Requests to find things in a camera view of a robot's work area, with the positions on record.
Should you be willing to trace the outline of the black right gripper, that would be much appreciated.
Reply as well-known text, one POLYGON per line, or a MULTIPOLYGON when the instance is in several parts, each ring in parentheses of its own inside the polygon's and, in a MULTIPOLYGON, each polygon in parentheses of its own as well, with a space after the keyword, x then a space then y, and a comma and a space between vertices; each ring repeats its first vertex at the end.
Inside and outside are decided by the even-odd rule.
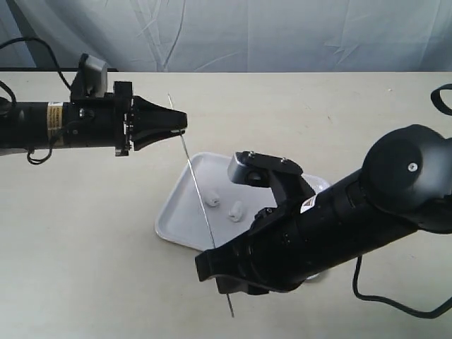
POLYGON ((215 278, 222 295, 291 292, 338 263, 333 253, 338 227, 338 213, 330 205, 296 213, 253 236, 250 245, 227 243, 197 255, 198 280, 215 278))

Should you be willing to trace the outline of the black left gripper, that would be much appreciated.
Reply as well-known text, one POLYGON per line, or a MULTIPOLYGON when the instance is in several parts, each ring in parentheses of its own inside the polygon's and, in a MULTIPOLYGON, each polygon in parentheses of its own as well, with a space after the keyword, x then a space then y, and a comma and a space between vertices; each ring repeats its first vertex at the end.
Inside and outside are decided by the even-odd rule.
POLYGON ((72 90, 70 103, 64 109, 63 135, 65 148, 113 147, 117 157, 127 156, 131 149, 131 137, 127 124, 133 111, 135 129, 176 129, 149 131, 135 136, 133 149, 185 134, 187 114, 156 105, 140 96, 133 97, 132 83, 116 81, 111 93, 102 97, 86 96, 72 90))

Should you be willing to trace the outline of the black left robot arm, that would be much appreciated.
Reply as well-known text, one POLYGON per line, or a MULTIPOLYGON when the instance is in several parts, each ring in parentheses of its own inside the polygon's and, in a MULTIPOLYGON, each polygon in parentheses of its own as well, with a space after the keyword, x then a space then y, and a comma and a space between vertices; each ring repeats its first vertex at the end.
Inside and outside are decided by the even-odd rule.
POLYGON ((1 117, 1 149, 113 148, 117 157, 183 134, 186 113, 134 95, 132 84, 114 83, 102 97, 69 102, 19 102, 1 117))

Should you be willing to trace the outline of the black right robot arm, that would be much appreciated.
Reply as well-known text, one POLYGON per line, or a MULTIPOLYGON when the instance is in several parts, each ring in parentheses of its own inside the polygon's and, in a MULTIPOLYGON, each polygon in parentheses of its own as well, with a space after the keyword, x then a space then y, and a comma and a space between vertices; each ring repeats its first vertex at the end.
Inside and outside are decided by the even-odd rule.
POLYGON ((196 257, 199 280, 215 279, 222 294, 289 292, 418 230, 451 232, 451 140, 426 126, 387 133, 357 171, 318 193, 297 163, 271 155, 238 152, 228 174, 269 188, 276 205, 196 257))

